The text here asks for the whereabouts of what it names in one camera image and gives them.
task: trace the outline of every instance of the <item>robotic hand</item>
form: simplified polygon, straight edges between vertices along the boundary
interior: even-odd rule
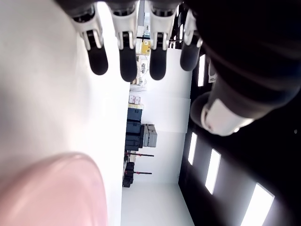
[[[106,73],[108,61],[95,6],[97,0],[56,1],[71,17],[84,39],[92,71],[97,75]],[[125,81],[133,81],[137,75],[136,2],[104,1],[111,9],[118,39],[121,76]],[[160,80],[165,76],[168,41],[180,1],[151,0],[149,3],[150,75]],[[295,97],[301,82],[298,58],[301,54],[297,44],[295,52],[290,49],[292,42],[286,38],[298,35],[289,29],[291,21],[289,16],[286,17],[286,13],[294,11],[294,5],[281,5],[281,14],[272,14],[268,4],[260,4],[261,10],[257,10],[259,6],[256,10],[252,7],[246,9],[239,1],[235,5],[237,8],[223,1],[202,1],[201,7],[198,1],[187,1],[187,4],[190,10],[184,28],[181,67],[192,71],[203,48],[219,75],[212,91],[199,96],[191,105],[190,117],[197,125],[213,134],[228,136]],[[240,10],[244,15],[237,18]],[[273,5],[273,10],[280,11],[277,5]],[[213,18],[212,12],[219,17]],[[253,17],[255,12],[258,13],[256,19]],[[275,24],[286,27],[267,29],[264,26],[268,24],[262,22],[265,18],[274,19]]]

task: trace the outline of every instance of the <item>black fingertip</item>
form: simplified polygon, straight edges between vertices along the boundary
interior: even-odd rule
[[[183,43],[180,59],[180,65],[183,70],[189,72],[197,66],[200,49],[195,44],[187,46],[185,42]]]
[[[107,72],[109,64],[104,46],[102,48],[91,48],[88,50],[88,56],[94,74],[103,75]]]
[[[150,54],[150,76],[154,80],[161,80],[166,72],[166,54],[167,51],[161,48],[151,50]]]
[[[120,73],[124,81],[131,82],[137,77],[137,62],[135,48],[124,47],[119,50]]]

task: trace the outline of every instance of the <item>yellow sign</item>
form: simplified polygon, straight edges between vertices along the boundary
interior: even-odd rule
[[[150,49],[151,49],[151,41],[143,41],[142,42],[142,48],[141,48],[141,53],[145,55],[150,54]]]

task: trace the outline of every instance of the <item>ceiling light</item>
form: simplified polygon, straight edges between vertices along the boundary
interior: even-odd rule
[[[190,163],[190,165],[193,164],[194,153],[196,151],[197,138],[198,138],[197,135],[195,133],[192,133],[189,154],[188,154],[188,162]]]
[[[210,194],[213,194],[218,168],[220,166],[220,160],[221,160],[221,154],[219,154],[216,150],[212,149],[208,174],[205,183],[205,186],[210,192]]]
[[[241,226],[262,226],[273,200],[274,195],[257,183]]]
[[[204,85],[204,75],[205,75],[205,55],[202,55],[199,58],[198,87]]]
[[[180,27],[180,39],[182,40],[183,38],[183,24],[181,24],[181,27]]]

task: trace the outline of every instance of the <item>blurry pink foreground object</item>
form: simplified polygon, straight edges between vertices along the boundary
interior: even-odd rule
[[[30,166],[1,191],[0,226],[107,226],[97,166],[79,153]]]

